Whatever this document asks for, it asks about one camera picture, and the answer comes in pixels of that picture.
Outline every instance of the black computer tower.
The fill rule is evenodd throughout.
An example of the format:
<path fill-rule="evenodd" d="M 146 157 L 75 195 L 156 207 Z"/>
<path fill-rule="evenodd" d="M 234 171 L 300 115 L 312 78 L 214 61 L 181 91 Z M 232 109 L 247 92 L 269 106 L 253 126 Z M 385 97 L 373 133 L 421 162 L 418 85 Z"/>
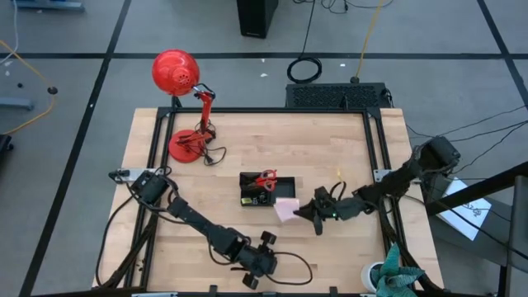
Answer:
<path fill-rule="evenodd" d="M 279 0 L 237 0 L 240 34 L 266 38 Z"/>

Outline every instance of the red-handled scissors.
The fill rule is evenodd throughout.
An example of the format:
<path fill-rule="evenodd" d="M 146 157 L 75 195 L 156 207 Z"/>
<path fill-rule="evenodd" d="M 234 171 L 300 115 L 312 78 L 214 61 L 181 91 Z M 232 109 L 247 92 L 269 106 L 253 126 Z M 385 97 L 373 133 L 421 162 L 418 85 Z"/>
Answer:
<path fill-rule="evenodd" d="M 277 183 L 277 170 L 267 169 L 251 184 L 251 186 L 261 186 L 266 191 L 274 191 Z"/>

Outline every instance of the lamp base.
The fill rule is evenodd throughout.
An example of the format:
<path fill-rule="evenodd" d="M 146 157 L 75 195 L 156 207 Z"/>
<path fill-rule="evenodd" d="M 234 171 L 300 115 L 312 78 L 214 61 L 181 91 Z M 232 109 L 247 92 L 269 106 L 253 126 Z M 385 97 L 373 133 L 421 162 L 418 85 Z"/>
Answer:
<path fill-rule="evenodd" d="M 191 163 L 196 161 L 203 155 L 203 148 L 205 148 L 205 142 L 208 139 L 212 139 L 213 136 L 209 133 L 205 133 L 200 137 L 191 139 L 191 135 L 196 134 L 194 130 L 180 130 L 176 132 L 168 144 L 168 152 L 178 162 Z M 179 144 L 181 139 L 190 138 L 184 144 Z"/>

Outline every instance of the red desk lamp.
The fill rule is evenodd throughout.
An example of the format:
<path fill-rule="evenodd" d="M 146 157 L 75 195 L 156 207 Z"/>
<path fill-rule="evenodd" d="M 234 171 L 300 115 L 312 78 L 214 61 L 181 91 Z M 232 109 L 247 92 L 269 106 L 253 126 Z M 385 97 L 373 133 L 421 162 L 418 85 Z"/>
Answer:
<path fill-rule="evenodd" d="M 169 95 L 183 96 L 194 90 L 194 96 L 204 102 L 200 128 L 175 133 L 168 145 L 171 156 L 182 163 L 190 163 L 204 156 L 207 164 L 211 164 L 213 159 L 207 155 L 205 146 L 216 137 L 215 132 L 209 129 L 215 93 L 205 84 L 199 83 L 200 69 L 196 61 L 183 50 L 166 50 L 154 60 L 152 76 L 156 85 Z"/>

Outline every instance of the wooden table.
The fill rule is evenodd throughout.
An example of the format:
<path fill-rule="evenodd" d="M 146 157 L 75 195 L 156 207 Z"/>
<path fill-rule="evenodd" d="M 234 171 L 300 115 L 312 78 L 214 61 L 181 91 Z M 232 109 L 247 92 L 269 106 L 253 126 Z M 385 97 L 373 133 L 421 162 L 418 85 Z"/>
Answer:
<path fill-rule="evenodd" d="M 155 115 L 155 109 L 136 110 L 123 167 L 145 166 Z M 397 168 L 411 154 L 403 113 L 399 109 L 389 109 L 382 110 L 382 116 L 390 160 Z M 193 129 L 198 120 L 198 114 L 177 114 L 175 131 Z M 257 290 L 327 293 L 329 286 L 336 286 L 342 293 L 365 292 L 360 279 L 361 268 L 384 260 L 377 212 L 360 214 L 345 222 L 328 221 L 324 224 L 323 235 L 316 236 L 313 225 L 305 219 L 282 224 L 272 207 L 241 207 L 238 187 L 240 172 L 275 168 L 279 176 L 295 177 L 296 195 L 303 205 L 313 197 L 315 188 L 325 186 L 329 189 L 338 182 L 338 169 L 348 183 L 347 193 L 371 184 L 361 115 L 213 113 L 211 120 L 216 125 L 218 138 L 210 148 L 225 146 L 227 155 L 214 167 L 204 166 L 201 159 L 190 164 L 170 159 L 169 166 L 173 169 L 170 177 L 180 187 L 181 196 L 213 223 L 234 227 L 251 236 L 253 244 L 259 243 L 262 231 L 274 233 L 277 235 L 276 244 L 272 246 L 275 251 L 298 253 L 313 269 L 313 281 L 309 285 L 275 285 L 263 277 Z M 370 124 L 374 130 L 374 121 Z M 161 158 L 163 131 L 164 127 L 156 164 Z M 375 145 L 380 163 L 376 137 Z M 412 186 L 408 194 L 422 198 L 417 186 Z M 126 188 L 117 186 L 112 212 L 128 197 Z M 103 280 L 111 275 L 130 249 L 137 208 L 135 203 L 127 205 L 110 227 L 101 262 Z M 424 206 L 402 199 L 400 210 L 409 251 L 430 278 L 443 286 Z M 298 259 L 277 258 L 275 279 L 295 282 L 308 278 L 305 265 Z M 141 259 L 139 257 L 135 268 L 137 271 L 141 269 Z M 210 260 L 206 239 L 193 228 L 159 221 L 148 290 L 204 292 L 210 285 L 217 285 L 222 292 L 250 291 L 241 282 L 244 273 L 229 268 Z M 138 284 L 139 273 L 134 275 L 134 283 Z"/>

